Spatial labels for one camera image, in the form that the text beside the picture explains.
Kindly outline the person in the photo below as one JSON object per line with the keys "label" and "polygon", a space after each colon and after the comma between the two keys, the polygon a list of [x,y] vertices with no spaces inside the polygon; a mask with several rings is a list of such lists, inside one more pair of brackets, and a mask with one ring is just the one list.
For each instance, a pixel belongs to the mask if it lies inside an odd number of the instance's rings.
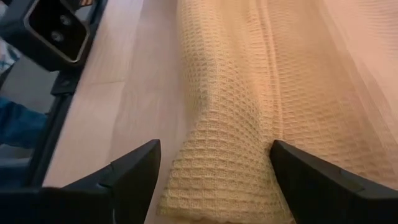
{"label": "person", "polygon": [[[21,57],[16,48],[0,39],[0,75]],[[0,96],[0,143],[25,149],[37,145],[47,115]]]}

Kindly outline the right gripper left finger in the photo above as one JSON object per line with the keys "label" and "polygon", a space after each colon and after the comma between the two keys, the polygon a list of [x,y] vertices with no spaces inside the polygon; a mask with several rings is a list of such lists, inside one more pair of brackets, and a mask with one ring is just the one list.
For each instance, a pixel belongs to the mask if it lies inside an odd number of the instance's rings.
{"label": "right gripper left finger", "polygon": [[2,190],[0,224],[144,224],[160,161],[152,139],[64,187]]}

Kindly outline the yellow waffle-weave towel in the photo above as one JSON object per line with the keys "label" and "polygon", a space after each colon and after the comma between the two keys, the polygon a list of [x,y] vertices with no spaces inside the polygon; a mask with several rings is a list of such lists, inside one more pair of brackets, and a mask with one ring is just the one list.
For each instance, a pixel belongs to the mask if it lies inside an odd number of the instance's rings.
{"label": "yellow waffle-weave towel", "polygon": [[291,224],[276,139],[398,190],[398,0],[178,0],[191,128],[157,212]]}

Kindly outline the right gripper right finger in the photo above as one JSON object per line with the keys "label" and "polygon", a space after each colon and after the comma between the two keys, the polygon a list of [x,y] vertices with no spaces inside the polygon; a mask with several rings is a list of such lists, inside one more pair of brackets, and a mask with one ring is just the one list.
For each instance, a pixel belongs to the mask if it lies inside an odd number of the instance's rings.
{"label": "right gripper right finger", "polygon": [[273,170],[297,224],[398,224],[398,191],[275,140]]}

